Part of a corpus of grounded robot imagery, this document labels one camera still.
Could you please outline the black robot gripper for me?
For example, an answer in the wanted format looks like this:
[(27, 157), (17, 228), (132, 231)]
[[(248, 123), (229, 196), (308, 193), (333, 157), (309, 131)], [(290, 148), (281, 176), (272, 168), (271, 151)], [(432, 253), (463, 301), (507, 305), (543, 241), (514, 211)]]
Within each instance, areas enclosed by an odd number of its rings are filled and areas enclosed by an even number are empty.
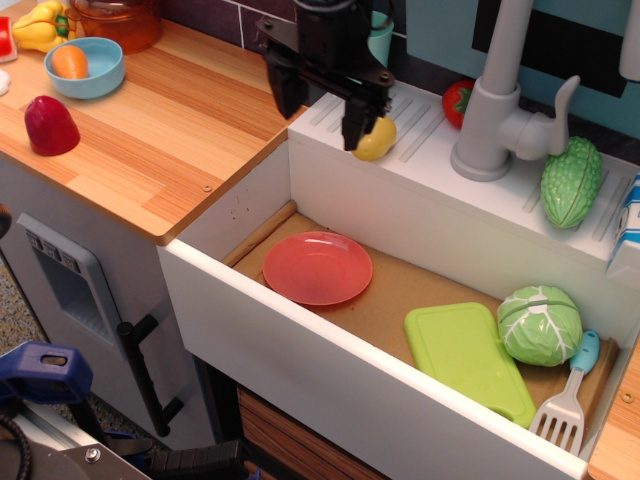
[[(356, 150), (377, 119), (390, 111), (393, 85), (350, 83), (340, 70), (339, 46), (347, 12), (353, 7), (373, 12), (371, 1), (296, 1), (293, 23), (265, 18), (258, 23), (268, 80), (280, 114), (291, 118), (308, 98), (310, 85), (345, 101), (341, 132), (344, 150)], [(395, 5), (383, 13), (395, 17)]]

